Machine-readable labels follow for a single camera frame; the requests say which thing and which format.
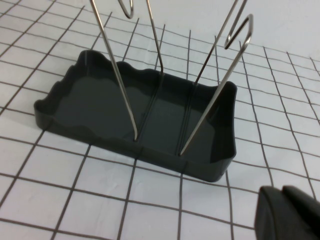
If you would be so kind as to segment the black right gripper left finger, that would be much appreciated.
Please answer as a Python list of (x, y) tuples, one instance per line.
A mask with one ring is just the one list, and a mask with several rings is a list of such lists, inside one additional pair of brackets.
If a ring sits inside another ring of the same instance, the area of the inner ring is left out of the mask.
[(271, 186), (260, 188), (254, 220), (258, 240), (290, 239), (292, 217), (293, 205), (279, 189)]

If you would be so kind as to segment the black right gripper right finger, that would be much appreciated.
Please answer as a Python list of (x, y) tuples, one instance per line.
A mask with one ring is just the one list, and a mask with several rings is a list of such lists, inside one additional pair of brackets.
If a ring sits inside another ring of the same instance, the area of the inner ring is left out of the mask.
[(299, 217), (306, 225), (306, 231), (320, 239), (320, 202), (297, 187), (288, 185), (282, 188), (283, 194), (293, 205)]

